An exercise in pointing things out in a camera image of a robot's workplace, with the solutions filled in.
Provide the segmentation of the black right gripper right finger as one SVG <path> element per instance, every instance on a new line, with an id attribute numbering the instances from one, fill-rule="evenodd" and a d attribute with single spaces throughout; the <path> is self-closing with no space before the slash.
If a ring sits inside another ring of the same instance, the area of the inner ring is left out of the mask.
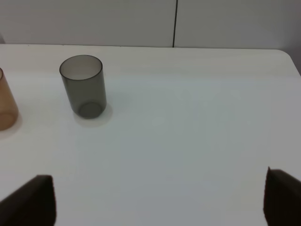
<path id="1" fill-rule="evenodd" d="M 269 226 L 299 226 L 301 182 L 281 169 L 268 168 L 263 213 Z"/>

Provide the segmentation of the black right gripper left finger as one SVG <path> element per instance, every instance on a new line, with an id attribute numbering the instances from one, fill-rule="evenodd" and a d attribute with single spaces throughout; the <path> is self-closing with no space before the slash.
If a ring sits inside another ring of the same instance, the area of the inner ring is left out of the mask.
<path id="1" fill-rule="evenodd" d="M 51 175 L 37 175 L 0 201 L 2 226 L 53 226 L 56 198 Z"/>

